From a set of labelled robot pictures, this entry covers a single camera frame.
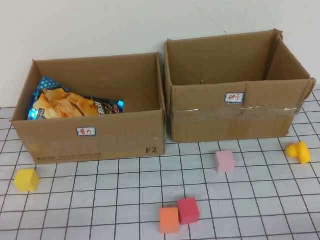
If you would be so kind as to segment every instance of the snack bag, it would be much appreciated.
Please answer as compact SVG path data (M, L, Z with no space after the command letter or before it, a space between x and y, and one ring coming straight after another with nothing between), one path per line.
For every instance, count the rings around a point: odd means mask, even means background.
M33 93L28 120L72 118L123 113L124 102L80 96L44 77Z

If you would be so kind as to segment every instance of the orange cube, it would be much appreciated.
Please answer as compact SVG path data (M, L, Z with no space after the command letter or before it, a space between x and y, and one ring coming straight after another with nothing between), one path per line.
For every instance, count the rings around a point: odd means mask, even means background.
M177 207L160 208L160 233L179 233L179 213Z

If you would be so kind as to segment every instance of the white label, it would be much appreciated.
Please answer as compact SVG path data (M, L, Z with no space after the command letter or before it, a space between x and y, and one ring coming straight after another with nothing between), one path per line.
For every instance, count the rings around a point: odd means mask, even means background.
M96 129L94 127L78 127L77 129L79 136L95 136Z
M240 104L243 103L245 99L245 94L243 92L230 92L225 96L226 103Z

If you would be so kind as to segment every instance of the yellow cube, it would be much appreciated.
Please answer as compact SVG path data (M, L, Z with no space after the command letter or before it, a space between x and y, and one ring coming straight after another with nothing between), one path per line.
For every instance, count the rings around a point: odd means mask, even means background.
M37 190L39 176L34 169L18 170L14 185L20 192L33 192Z

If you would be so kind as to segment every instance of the cardboard box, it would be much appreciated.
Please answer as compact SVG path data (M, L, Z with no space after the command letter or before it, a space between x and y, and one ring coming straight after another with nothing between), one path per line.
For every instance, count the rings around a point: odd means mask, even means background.
M123 100L124 113L26 120L44 76L72 93ZM162 155L166 110L159 54L33 61L12 124L36 164ZM95 135L79 135L82 128Z
M276 29L168 40L165 79L179 143L283 137L316 83Z

